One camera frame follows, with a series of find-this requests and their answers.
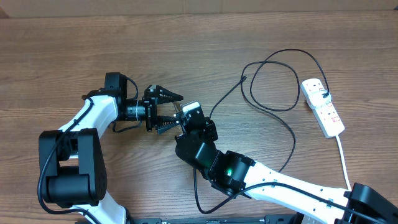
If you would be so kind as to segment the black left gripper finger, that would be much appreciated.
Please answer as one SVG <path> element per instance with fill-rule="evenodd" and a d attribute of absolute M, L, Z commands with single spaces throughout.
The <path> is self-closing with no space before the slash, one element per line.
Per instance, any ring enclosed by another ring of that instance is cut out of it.
<path fill-rule="evenodd" d="M 179 120 L 174 116 L 158 116 L 156 124 L 157 134 L 163 134 L 178 125 Z"/>
<path fill-rule="evenodd" d="M 158 86 L 156 88 L 156 104 L 157 105 L 161 105 L 164 103 L 173 103 L 173 102 L 182 101 L 182 100 L 183 100 L 182 95 L 171 92 L 162 86 Z"/>

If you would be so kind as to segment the black smartphone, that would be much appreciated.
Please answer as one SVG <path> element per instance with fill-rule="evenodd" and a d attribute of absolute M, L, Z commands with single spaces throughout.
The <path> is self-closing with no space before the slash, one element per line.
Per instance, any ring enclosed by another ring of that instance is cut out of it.
<path fill-rule="evenodd" d="M 174 116 L 177 117 L 177 118 L 180 118 L 181 115 L 182 115 L 182 108 L 181 108 L 180 103 L 178 103 L 178 102 L 173 102 L 173 106 L 174 106 L 174 108 L 175 108 L 175 114 L 174 114 Z"/>

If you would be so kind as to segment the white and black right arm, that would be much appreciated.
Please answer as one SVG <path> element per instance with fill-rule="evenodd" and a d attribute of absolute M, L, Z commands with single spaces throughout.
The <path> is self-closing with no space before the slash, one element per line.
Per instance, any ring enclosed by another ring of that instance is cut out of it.
<path fill-rule="evenodd" d="M 198 103 L 184 106 L 174 118 L 183 131 L 175 138 L 177 156 L 227 195 L 210 213 L 243 195 L 320 223 L 397 223 L 397 207 L 367 185 L 356 183 L 351 190 L 324 187 L 274 171 L 243 154 L 221 152 L 215 145 L 215 124 Z"/>

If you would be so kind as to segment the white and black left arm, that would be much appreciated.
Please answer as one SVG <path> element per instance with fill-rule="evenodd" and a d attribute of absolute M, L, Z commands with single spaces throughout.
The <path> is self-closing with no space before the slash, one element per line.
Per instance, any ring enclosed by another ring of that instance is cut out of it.
<path fill-rule="evenodd" d="M 39 136 L 40 174 L 37 198 L 52 215 L 79 213 L 87 223 L 132 223 L 125 207 L 107 190 L 106 166 L 100 139 L 118 121 L 142 124 L 162 134 L 175 127 L 173 116 L 161 116 L 157 105 L 182 101 L 183 96 L 160 85 L 149 85 L 144 95 L 127 96 L 132 79 L 119 72 L 105 75 L 104 87 L 82 97 L 82 109 L 59 129 Z"/>

